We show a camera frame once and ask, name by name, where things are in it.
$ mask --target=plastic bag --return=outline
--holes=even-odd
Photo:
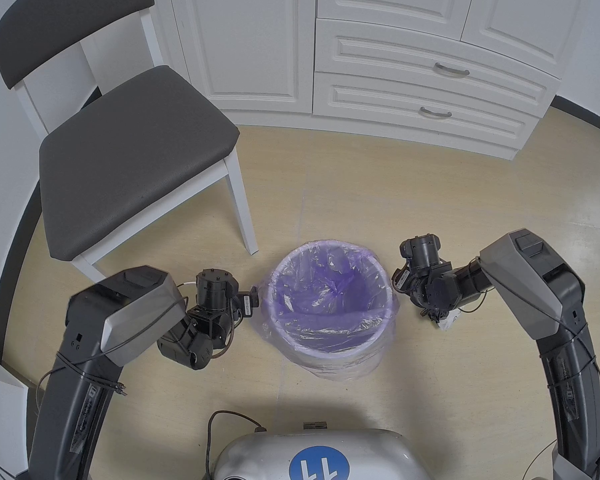
[[[399,302],[373,252],[337,240],[291,252],[258,287],[256,331],[318,377],[348,380],[378,366]]]

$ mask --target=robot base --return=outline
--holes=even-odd
[[[389,430],[259,432],[227,446],[214,480],[433,480],[407,439]]]

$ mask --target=chair backrest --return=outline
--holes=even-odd
[[[11,89],[65,48],[152,5],[153,0],[16,0],[0,20],[4,83]]]

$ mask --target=white logo letter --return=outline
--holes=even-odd
[[[331,480],[337,474],[337,471],[329,473],[329,463],[327,462],[327,457],[322,457],[322,475],[324,475],[324,480]]]
[[[318,473],[314,473],[309,476],[309,470],[306,468],[306,460],[300,461],[300,468],[302,469],[302,480],[315,480],[318,478]]]

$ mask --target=white chair frame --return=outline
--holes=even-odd
[[[144,37],[149,46],[149,52],[151,53],[153,66],[163,65],[164,60],[160,53],[160,46],[155,34],[151,13],[149,9],[144,9],[140,11],[139,14],[144,30]],[[31,121],[34,130],[38,134],[40,142],[42,142],[48,135],[48,130],[40,118],[40,114],[31,99],[31,95],[29,94],[29,90],[27,89],[24,80],[18,82],[13,90],[16,92],[29,121]],[[244,191],[238,155],[234,148],[224,159],[216,162],[197,176],[184,182],[175,190],[172,190],[172,192],[168,193],[166,196],[158,199],[155,203],[150,204],[147,208],[144,208],[144,210],[136,213],[126,222],[120,224],[120,226],[109,233],[109,235],[105,236],[97,244],[76,256],[71,263],[90,280],[94,282],[102,281],[107,276],[96,267],[96,262],[99,259],[103,258],[108,252],[113,251],[113,249],[118,247],[128,238],[131,238],[131,236],[138,233],[141,229],[149,226],[154,220],[157,220],[165,215],[165,213],[173,210],[179,204],[190,197],[195,196],[195,194],[210,185],[213,185],[213,183],[222,178],[226,178],[229,191],[231,192],[233,206],[240,224],[240,232],[242,233],[244,245],[250,254],[256,253],[258,251],[258,244],[256,243],[253,223],[251,222],[247,194]]]

